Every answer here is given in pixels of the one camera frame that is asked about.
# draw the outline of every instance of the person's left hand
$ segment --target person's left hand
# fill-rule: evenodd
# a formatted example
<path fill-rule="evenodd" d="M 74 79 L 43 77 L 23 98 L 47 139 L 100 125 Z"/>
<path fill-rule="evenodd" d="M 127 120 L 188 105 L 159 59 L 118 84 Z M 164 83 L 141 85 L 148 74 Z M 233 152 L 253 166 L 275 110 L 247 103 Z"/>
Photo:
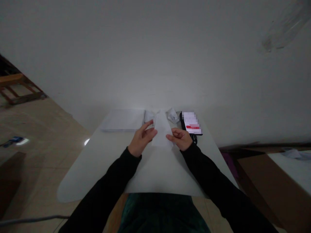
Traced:
<path fill-rule="evenodd" d="M 139 157 L 148 143 L 152 141 L 158 131 L 154 128 L 147 129 L 149 125 L 153 124 L 153 120 L 143 124 L 143 126 L 135 132 L 132 142 L 127 147 L 131 155 Z"/>

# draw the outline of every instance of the person's right hand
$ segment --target person's right hand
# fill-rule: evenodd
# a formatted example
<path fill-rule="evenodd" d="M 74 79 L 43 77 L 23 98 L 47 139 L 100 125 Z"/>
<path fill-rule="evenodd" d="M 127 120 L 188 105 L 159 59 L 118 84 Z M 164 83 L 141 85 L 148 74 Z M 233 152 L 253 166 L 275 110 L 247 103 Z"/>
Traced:
<path fill-rule="evenodd" d="M 166 135 L 166 138 L 170 140 L 171 142 L 176 143 L 178 148 L 181 151 L 185 151 L 186 149 L 189 148 L 192 144 L 192 138 L 190 137 L 190 134 L 182 129 L 179 128 L 172 128 L 172 135 Z"/>

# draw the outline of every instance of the table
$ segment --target table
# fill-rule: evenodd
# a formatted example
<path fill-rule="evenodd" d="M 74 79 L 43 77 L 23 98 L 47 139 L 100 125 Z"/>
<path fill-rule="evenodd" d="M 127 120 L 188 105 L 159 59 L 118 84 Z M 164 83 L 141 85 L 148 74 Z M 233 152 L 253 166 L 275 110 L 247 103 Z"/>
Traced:
<path fill-rule="evenodd" d="M 170 126 L 181 128 L 180 122 Z M 214 161 L 220 171 L 238 188 L 225 160 L 217 148 L 206 124 L 200 121 L 203 131 L 198 136 L 198 146 Z M 93 185 L 106 173 L 109 166 L 120 157 L 129 145 L 134 133 L 103 132 L 97 128 L 78 156 L 57 191 L 60 202 L 82 199 Z M 204 196 L 177 146 L 165 150 L 147 145 L 143 158 L 133 178 L 128 182 L 126 193 L 172 193 Z"/>
<path fill-rule="evenodd" d="M 311 160 L 296 160 L 281 153 L 268 156 L 311 196 Z"/>

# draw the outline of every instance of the black sleeve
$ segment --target black sleeve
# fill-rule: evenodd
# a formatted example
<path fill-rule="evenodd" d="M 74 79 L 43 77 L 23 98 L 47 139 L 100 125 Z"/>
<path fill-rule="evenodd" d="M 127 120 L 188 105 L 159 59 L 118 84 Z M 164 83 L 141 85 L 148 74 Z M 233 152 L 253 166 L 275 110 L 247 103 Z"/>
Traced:
<path fill-rule="evenodd" d="M 141 159 L 142 156 L 136 158 L 126 148 L 82 199 L 59 232 L 102 233 L 110 212 L 134 176 Z"/>
<path fill-rule="evenodd" d="M 219 208 L 234 232 L 275 232 L 274 226 L 250 199 L 221 173 L 214 162 L 194 143 L 181 151 L 188 168 L 204 192 Z"/>

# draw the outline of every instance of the purple object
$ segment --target purple object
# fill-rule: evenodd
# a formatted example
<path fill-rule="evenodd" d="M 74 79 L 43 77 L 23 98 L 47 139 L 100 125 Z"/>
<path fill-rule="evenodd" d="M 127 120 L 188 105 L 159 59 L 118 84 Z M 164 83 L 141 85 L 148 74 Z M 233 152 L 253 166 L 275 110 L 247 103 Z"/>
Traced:
<path fill-rule="evenodd" d="M 236 167 L 233 163 L 233 160 L 231 158 L 231 156 L 229 155 L 229 153 L 224 153 L 224 152 L 221 152 L 221 155 L 223 156 L 224 160 L 226 161 L 226 164 L 228 165 L 232 175 L 234 176 L 234 178 L 239 178 L 239 175 L 236 171 Z"/>

